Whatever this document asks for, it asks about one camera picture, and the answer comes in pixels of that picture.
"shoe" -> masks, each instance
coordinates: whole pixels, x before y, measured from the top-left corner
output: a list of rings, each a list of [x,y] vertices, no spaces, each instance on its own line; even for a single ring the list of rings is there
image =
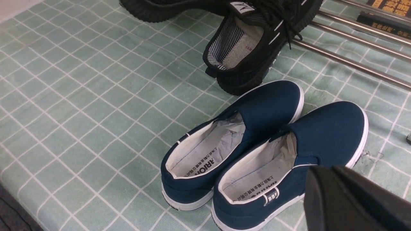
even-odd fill
[[[351,102],[317,108],[284,125],[228,166],[214,186],[212,217],[223,231],[257,231],[305,193],[310,166],[353,167],[368,133]]]
[[[255,88],[181,137],[161,163],[162,193],[177,210],[200,208],[212,198],[221,171],[270,132],[299,118],[304,92],[291,81]]]
[[[203,9],[225,16],[227,7],[218,0],[120,0],[120,5],[141,21],[158,23],[177,16],[188,9]]]
[[[250,0],[228,2],[230,13],[203,54],[206,73],[229,94],[261,84],[287,42],[318,13],[323,0]]]

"shoe insole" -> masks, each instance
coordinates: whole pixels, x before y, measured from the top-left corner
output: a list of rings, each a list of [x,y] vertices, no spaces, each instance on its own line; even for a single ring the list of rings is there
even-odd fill
[[[227,121],[217,122],[217,126],[187,153],[171,171],[176,176],[183,177],[209,172],[231,154],[233,149],[241,142],[244,131],[245,125],[239,113]]]
[[[235,18],[234,21],[244,31],[244,35],[222,61],[222,64],[228,69],[234,68],[249,55],[263,36],[263,29],[261,27],[247,25],[238,18]]]
[[[272,185],[283,178],[294,166],[296,159],[295,139],[293,134],[287,136],[287,142],[282,138],[269,143],[265,150],[257,155],[249,163],[239,167],[236,174],[250,172],[244,177],[236,180],[232,176],[232,183],[223,192],[233,201],[250,199],[269,189]]]

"black sneaker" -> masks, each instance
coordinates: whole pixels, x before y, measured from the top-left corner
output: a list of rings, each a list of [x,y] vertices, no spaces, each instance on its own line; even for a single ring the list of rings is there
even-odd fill
[[[228,2],[226,16],[206,46],[206,73],[220,87],[241,95],[261,84],[285,43],[305,28],[323,0]]]
[[[228,9],[223,0],[120,0],[120,5],[134,17],[149,23],[158,23],[188,9],[203,9],[225,16]]]

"shoe opening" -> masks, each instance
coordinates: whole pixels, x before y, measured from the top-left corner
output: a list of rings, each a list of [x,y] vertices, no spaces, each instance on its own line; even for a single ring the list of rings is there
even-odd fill
[[[270,190],[293,168],[296,152],[293,133],[266,142],[228,170],[219,183],[231,201],[246,201]]]
[[[170,154],[166,169],[174,178],[203,175],[219,166],[240,144],[245,132],[241,115],[216,121],[181,142]]]
[[[228,16],[208,50],[208,62],[220,70],[234,68],[256,48],[263,33],[261,27],[247,25],[234,15]]]

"black shoelace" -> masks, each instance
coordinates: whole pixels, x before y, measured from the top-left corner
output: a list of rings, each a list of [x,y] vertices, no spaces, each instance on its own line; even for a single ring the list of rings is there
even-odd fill
[[[280,18],[284,21],[284,32],[287,38],[287,42],[290,46],[290,50],[291,41],[293,39],[293,36],[291,36],[292,33],[297,35],[298,38],[302,40],[302,36],[291,22],[290,17],[286,15],[284,8],[280,6],[278,0],[249,0],[249,2],[261,11],[264,19],[268,24],[274,25],[277,18]],[[300,6],[301,5],[297,3],[297,15],[300,13]]]

